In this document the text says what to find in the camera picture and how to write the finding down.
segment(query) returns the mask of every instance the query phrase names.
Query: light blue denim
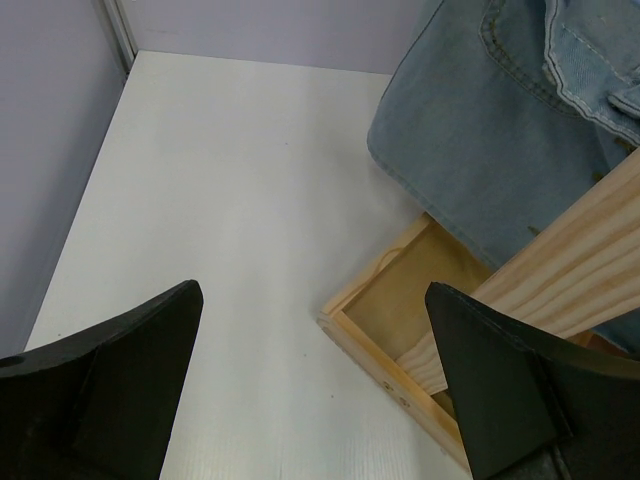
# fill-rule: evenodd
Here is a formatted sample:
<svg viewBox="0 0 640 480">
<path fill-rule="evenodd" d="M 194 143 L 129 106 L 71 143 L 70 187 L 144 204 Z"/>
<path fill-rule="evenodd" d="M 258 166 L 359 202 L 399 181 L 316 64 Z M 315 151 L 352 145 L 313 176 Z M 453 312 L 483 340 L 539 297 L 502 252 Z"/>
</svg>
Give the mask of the light blue denim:
<svg viewBox="0 0 640 480">
<path fill-rule="evenodd" d="M 427 0 L 374 160 L 497 269 L 640 144 L 631 0 Z M 599 327 L 640 352 L 640 313 Z"/>
</svg>

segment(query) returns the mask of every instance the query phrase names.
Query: wood grain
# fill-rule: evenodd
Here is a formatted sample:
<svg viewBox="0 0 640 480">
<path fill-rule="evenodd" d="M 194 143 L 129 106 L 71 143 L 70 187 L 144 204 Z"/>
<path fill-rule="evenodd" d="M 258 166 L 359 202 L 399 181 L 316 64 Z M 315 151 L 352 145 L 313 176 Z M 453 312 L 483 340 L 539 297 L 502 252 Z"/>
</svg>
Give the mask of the wood grain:
<svg viewBox="0 0 640 480">
<path fill-rule="evenodd" d="M 640 307 L 640 151 L 473 296 L 563 338 Z M 427 392 L 446 388 L 433 335 L 424 335 L 398 364 Z"/>
</svg>

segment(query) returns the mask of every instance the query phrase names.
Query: white surface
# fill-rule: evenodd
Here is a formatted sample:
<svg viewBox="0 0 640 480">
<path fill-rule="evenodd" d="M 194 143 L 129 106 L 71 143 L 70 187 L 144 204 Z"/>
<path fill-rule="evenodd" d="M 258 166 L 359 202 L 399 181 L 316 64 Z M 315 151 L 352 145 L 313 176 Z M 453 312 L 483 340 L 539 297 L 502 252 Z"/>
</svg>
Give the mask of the white surface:
<svg viewBox="0 0 640 480">
<path fill-rule="evenodd" d="M 365 146 L 387 81 L 138 57 L 29 347 L 199 280 L 164 480 L 467 478 L 314 322 L 418 215 Z"/>
</svg>

